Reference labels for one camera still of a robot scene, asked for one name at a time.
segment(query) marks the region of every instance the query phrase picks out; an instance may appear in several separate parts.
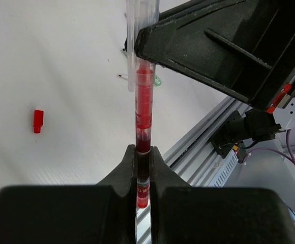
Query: green object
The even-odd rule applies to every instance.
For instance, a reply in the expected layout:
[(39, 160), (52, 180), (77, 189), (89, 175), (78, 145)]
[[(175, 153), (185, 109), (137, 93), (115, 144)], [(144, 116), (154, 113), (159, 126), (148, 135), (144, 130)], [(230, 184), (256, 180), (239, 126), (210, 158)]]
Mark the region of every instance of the green object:
[[(127, 57), (127, 51), (125, 50), (125, 48), (122, 49), (122, 52)], [(160, 77), (156, 75), (156, 81), (154, 83), (154, 86), (161, 86), (161, 85), (162, 85), (162, 81)]]

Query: red tube cap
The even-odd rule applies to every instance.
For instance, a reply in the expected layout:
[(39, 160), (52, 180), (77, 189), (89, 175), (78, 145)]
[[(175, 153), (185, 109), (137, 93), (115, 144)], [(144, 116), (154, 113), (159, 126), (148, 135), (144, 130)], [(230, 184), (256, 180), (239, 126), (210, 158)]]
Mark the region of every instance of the red tube cap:
[(34, 112), (34, 133), (39, 134), (41, 127), (44, 125), (44, 111), (35, 110)]
[(136, 197), (136, 205), (139, 208), (146, 208), (149, 203), (149, 196), (146, 196), (144, 198)]

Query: clear plastic tube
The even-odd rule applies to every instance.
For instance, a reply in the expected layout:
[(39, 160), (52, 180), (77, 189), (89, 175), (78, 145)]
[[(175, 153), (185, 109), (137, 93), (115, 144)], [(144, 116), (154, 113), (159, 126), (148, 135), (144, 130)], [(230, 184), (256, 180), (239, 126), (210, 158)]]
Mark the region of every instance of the clear plastic tube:
[[(125, 50), (125, 48), (122, 49), (123, 54), (125, 55), (125, 57), (127, 57), (127, 51)], [(124, 80), (128, 80), (128, 76), (126, 74), (118, 74), (119, 78), (122, 78)], [(157, 76), (156, 74), (156, 81), (154, 83), (154, 86), (161, 86), (162, 85), (162, 80), (159, 76)]]
[(144, 62), (135, 55), (135, 41), (141, 29), (158, 21), (159, 0), (127, 0), (126, 3), (128, 90), (133, 92), (135, 89), (136, 71), (139, 69), (140, 64)]
[(151, 146), (152, 101), (155, 65), (138, 58), (134, 45), (138, 32), (159, 19), (159, 0), (127, 0), (128, 90), (135, 93), (137, 151), (137, 206), (149, 202), (149, 152)]

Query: black plastic housing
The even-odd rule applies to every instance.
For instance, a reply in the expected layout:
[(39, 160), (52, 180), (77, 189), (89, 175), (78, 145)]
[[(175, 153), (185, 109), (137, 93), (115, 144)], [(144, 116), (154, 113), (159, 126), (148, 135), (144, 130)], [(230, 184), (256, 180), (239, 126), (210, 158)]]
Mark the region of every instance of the black plastic housing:
[[(151, 148), (152, 243), (295, 244), (286, 205), (262, 189), (193, 188)], [(19, 186), (0, 191), (0, 244), (134, 244), (137, 160), (95, 186)]]
[(140, 31), (138, 57), (175, 70), (259, 110), (293, 81), (295, 1), (192, 1)]

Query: red cap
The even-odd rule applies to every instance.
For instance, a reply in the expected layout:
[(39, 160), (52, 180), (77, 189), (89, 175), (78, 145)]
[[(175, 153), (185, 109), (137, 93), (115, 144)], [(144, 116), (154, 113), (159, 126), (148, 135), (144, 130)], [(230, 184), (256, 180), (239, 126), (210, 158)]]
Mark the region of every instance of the red cap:
[(144, 198), (140, 198), (140, 197), (136, 198), (136, 205), (139, 208), (146, 208), (148, 206), (148, 203), (149, 203), (149, 196), (148, 195)]
[(39, 134), (41, 132), (41, 127), (44, 124), (44, 111), (35, 110), (34, 112), (34, 133)]
[(289, 83), (284, 86), (282, 91), (278, 94), (276, 99), (274, 99), (273, 104), (266, 110), (267, 113), (273, 114), (277, 106), (280, 104), (282, 99), (285, 97), (286, 94), (292, 89), (292, 85)]
[(136, 205), (139, 208), (146, 208), (149, 203), (149, 186), (137, 187)]

